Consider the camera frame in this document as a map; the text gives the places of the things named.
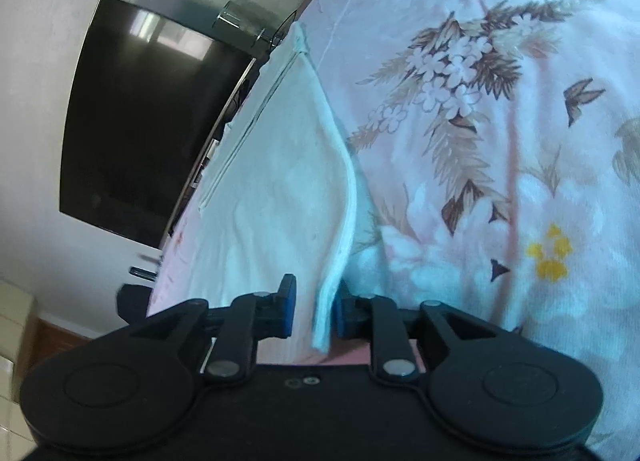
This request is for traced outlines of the dark jacket on chair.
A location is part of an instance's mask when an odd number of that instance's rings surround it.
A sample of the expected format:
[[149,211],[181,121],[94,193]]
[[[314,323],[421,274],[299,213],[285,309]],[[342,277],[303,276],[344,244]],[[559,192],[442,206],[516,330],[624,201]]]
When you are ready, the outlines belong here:
[[142,321],[148,314],[153,289],[145,285],[122,285],[116,294],[116,311],[127,325]]

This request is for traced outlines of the brown wooden tv console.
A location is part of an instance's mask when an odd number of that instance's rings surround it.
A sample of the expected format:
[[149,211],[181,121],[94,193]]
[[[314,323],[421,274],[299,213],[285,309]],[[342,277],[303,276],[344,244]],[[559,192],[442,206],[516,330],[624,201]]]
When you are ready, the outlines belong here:
[[206,164],[210,161],[210,155],[213,153],[215,143],[221,140],[222,132],[224,132],[224,125],[226,125],[233,119],[235,114],[242,106],[244,99],[248,95],[248,91],[253,86],[253,83],[255,82],[257,77],[257,69],[259,68],[257,62],[258,59],[255,57],[250,60],[250,63],[247,65],[246,69],[241,73],[238,82],[236,82],[236,84],[233,86],[229,98],[224,103],[224,106],[222,106],[219,114],[217,114],[212,127],[206,134],[204,144],[196,155],[196,160],[191,168],[188,177],[186,177],[186,182],[182,187],[175,209],[172,210],[172,213],[170,215],[169,221],[165,228],[165,237],[163,238],[163,243],[165,243],[167,239],[174,233],[174,229],[179,221],[180,216],[182,215],[183,211],[186,210],[186,205],[193,196],[195,188],[198,187],[200,176]]

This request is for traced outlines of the pink floral bed sheet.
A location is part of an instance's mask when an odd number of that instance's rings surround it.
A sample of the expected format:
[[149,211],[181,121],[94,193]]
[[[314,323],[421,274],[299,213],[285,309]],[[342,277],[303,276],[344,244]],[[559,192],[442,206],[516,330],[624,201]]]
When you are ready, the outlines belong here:
[[639,0],[312,0],[294,25],[356,173],[338,285],[582,361],[589,446],[637,459]]

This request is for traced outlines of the large curved black television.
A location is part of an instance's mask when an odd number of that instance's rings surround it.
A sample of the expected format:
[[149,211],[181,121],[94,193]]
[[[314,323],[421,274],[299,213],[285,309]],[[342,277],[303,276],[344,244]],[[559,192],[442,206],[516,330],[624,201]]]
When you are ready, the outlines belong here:
[[184,186],[253,58],[123,0],[99,0],[78,58],[60,210],[159,247]]

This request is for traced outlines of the white knitted garment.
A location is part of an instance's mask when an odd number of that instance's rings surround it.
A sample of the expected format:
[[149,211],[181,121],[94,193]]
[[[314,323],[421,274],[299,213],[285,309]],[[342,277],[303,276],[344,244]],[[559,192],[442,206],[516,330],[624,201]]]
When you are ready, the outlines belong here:
[[357,181],[303,28],[260,70],[163,252],[149,310],[213,307],[297,280],[292,337],[263,363],[300,363],[330,346],[331,306],[354,242]]

